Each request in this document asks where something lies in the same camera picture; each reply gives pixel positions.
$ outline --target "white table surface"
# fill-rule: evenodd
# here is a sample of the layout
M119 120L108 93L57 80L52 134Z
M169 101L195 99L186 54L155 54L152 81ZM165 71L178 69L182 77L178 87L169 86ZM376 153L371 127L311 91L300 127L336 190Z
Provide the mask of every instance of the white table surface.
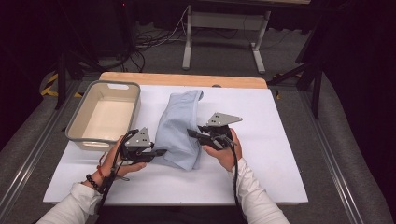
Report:
M261 185L276 203L307 203L308 199L283 129L271 91L183 86L141 86L141 107L135 128L148 128L155 139L158 121L173 92L203 90L198 103L197 124L205 125L215 113L243 118L231 124L243 147L243 157ZM95 171L102 152L86 151L69 142L44 197L44 203L58 203L72 183ZM181 169L149 163L128 174L131 181L114 182L107 205L231 205L233 184L218 161L201 153L200 168Z

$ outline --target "hand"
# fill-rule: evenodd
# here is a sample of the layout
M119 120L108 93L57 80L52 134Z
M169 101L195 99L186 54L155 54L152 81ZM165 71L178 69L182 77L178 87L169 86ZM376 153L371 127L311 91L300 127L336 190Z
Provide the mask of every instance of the hand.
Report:
M231 134L233 135L233 141L236 143L234 146L236 159L239 161L242 158L242 146L239 142L238 137L236 136L236 132L233 129L231 130ZM219 160L219 163L222 167L224 167L227 171L231 172L233 169L233 152L231 149L225 148L223 150L215 150L213 147L210 146L202 146L202 149L207 152L210 156Z
M120 145L120 142L122 140L122 137L123 136L120 137L120 139L117 142L117 144L113 148L111 148L110 151L107 153L106 159L105 159L102 167L100 168L103 176L110 176L111 167L113 166L113 161L114 161L114 158L116 156L117 149L119 148L119 145ZM117 157L117 161L121 161L120 154ZM118 176L125 176L126 174L128 174L130 172L137 172L137 171L139 171L139 170L141 170L141 169L143 169L145 167L146 167L146 163L145 162L139 162L139 163L134 164L134 165L123 165L123 166L120 167L119 171L117 172L117 175ZM93 179L93 181L95 181L95 183L98 186L102 185L103 179L100 176L99 171L96 171L95 173L92 174L92 179ZM93 188L91 183L89 181L87 181L87 180L83 184L88 186L88 187L90 187L90 188Z

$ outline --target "wooden table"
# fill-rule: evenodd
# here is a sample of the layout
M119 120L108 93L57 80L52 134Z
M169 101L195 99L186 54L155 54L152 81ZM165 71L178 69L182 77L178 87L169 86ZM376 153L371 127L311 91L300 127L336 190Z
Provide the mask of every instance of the wooden table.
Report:
M260 77L214 77L177 74L105 72L100 76L100 79L113 81L133 81L140 85L204 87L220 85L221 87L231 88L268 89L265 80Z

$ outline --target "metal frame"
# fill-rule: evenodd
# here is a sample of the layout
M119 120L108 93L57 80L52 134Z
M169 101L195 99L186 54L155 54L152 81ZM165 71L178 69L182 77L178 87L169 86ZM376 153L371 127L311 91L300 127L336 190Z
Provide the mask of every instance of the metal frame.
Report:
M3 197L0 202L0 223L4 223L8 213L12 209L12 206L17 201L20 196L25 184L27 183L30 175L32 174L35 166L40 160L41 155L43 154L48 142L50 141L50 135L55 128L59 118L64 113L68 102L73 97L74 93L77 91L80 81L72 81L68 90L67 97L65 97L64 104L58 109L54 110L51 117L49 118L49 122L47 126L44 128L43 133L38 138L35 146L32 148L29 156L26 158L25 162L17 172L16 176L12 180L11 185L9 186L6 195Z
M341 172L340 167L338 166L337 160L332 153L332 148L330 147L326 135L323 132L321 124L310 111L311 104L309 96L307 95L306 91L299 91L299 93L303 101L303 105L307 111L307 114L312 121L315 131L317 132L319 142L321 143L324 160L326 161L334 185L337 188L338 194L340 195L341 201L346 209L346 214L349 218L349 221L350 223L362 224L364 222L361 218L361 213L359 212L358 206L355 204L355 200L353 199L353 196L350 192L348 183L344 178L344 175Z
M224 28L224 29L245 29L258 30L256 43L251 43L254 61L260 74L265 73L262 56L260 55L260 45L265 34L271 11L265 11L263 16L245 16L223 13L204 13L192 11L192 6L188 6L187 12L187 33L186 46L184 48L183 64L184 70L190 69L191 61L191 28L192 27L208 27L208 28Z

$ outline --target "white sleeve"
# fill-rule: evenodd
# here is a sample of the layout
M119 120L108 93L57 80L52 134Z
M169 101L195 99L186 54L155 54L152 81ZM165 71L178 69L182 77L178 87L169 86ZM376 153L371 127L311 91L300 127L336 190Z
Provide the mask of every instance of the white sleeve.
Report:
M242 158L238 161L238 179L236 190L242 210L249 224L289 223L282 210L270 199L265 189L260 186L259 181L248 167L247 162Z
M102 199L102 195L85 185L75 183L61 202L51 208L37 224L64 224L85 223L88 215L94 214L96 204Z

